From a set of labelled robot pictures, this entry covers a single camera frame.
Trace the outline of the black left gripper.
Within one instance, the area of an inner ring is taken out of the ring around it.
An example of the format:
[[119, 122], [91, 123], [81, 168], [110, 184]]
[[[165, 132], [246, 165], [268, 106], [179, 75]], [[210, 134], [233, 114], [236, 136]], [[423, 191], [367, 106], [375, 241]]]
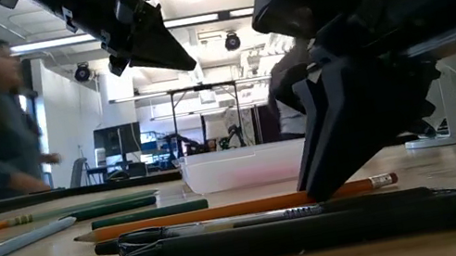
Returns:
[[128, 66], [181, 71], [196, 66], [166, 29], [160, 5], [145, 0], [31, 1], [62, 19], [70, 32], [93, 36], [109, 55], [110, 71], [117, 75]]

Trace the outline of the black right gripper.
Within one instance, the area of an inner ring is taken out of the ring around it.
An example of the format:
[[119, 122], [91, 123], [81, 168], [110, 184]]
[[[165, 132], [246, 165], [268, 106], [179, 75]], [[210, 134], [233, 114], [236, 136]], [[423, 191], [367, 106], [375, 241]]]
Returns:
[[[434, 62], [402, 47], [456, 27], [456, 0], [255, 0], [253, 27], [312, 41], [271, 77], [269, 96], [307, 115], [298, 189], [328, 200], [399, 134], [433, 112]], [[322, 71], [310, 80], [311, 62]]]

